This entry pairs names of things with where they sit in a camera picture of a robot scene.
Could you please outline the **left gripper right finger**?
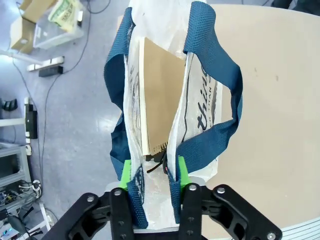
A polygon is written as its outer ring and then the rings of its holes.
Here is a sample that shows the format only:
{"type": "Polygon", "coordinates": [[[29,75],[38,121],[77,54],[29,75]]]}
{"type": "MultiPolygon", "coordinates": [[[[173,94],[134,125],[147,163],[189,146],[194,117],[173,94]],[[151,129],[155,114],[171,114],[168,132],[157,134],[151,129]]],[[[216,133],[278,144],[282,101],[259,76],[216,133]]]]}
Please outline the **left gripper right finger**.
{"type": "Polygon", "coordinates": [[[280,240],[283,232],[234,189],[220,184],[213,189],[190,182],[182,156],[178,158],[182,182],[182,209],[178,238],[202,240],[202,216],[209,216],[234,240],[280,240]]]}

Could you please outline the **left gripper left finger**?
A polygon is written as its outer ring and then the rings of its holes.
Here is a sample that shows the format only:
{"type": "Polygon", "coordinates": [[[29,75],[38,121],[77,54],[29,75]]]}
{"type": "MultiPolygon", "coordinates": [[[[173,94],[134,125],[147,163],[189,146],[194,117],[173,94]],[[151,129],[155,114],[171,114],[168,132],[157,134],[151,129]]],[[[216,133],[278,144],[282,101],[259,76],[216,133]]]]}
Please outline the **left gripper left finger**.
{"type": "Polygon", "coordinates": [[[91,240],[108,222],[113,240],[133,240],[133,223],[128,200],[131,161],[125,160],[119,187],[101,197],[89,195],[82,206],[76,207],[79,219],[68,231],[70,240],[91,240]]]}

